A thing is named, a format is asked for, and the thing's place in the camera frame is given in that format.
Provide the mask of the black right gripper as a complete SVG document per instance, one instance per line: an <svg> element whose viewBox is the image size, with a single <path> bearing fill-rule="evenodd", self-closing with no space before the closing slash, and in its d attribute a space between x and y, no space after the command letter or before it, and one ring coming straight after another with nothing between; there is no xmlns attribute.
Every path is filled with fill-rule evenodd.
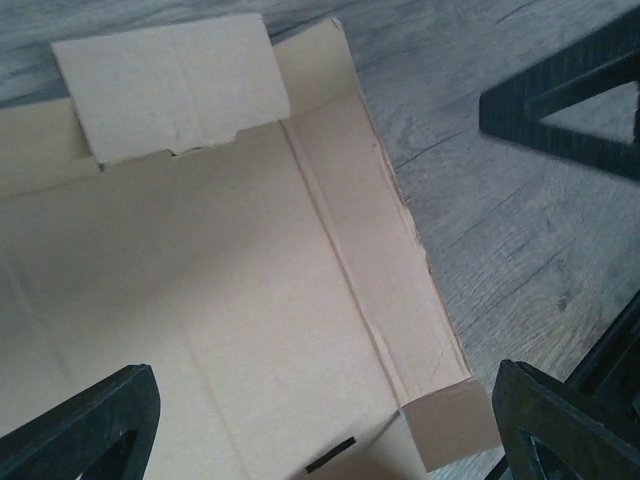
<svg viewBox="0 0 640 480"><path fill-rule="evenodd" d="M639 426L639 299L632 298L583 360L560 381ZM492 479L514 479L506 455Z"/></svg>

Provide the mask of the brown cardboard box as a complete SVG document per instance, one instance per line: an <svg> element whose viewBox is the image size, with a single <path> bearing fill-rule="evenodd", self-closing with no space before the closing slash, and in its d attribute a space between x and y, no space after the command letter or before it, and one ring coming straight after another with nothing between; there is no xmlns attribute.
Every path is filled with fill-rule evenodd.
<svg viewBox="0 0 640 480"><path fill-rule="evenodd" d="M1 114L1 430L129 364L150 479L425 479L499 444L329 18L59 41Z"/></svg>

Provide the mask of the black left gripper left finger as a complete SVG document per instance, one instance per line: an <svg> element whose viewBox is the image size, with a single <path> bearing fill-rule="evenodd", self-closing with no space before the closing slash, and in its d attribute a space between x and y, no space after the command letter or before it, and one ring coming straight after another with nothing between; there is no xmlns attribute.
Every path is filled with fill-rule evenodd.
<svg viewBox="0 0 640 480"><path fill-rule="evenodd" d="M128 365L1 438L3 479L141 479L161 401L149 365Z"/></svg>

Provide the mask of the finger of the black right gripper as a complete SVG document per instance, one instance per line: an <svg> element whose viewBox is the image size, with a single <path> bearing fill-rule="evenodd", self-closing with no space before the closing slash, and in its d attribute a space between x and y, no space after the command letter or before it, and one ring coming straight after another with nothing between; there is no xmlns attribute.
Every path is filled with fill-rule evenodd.
<svg viewBox="0 0 640 480"><path fill-rule="evenodd" d="M637 183L638 117L630 143L544 121L629 83L639 83L638 7L484 91L479 97L479 130L488 137Z"/></svg>

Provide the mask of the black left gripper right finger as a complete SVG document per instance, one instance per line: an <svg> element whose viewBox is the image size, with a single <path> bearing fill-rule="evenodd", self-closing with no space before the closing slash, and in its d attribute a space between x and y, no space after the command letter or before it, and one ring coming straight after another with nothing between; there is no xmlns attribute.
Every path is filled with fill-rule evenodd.
<svg viewBox="0 0 640 480"><path fill-rule="evenodd" d="M525 362L500 363L492 406L514 479L639 477L639 426Z"/></svg>

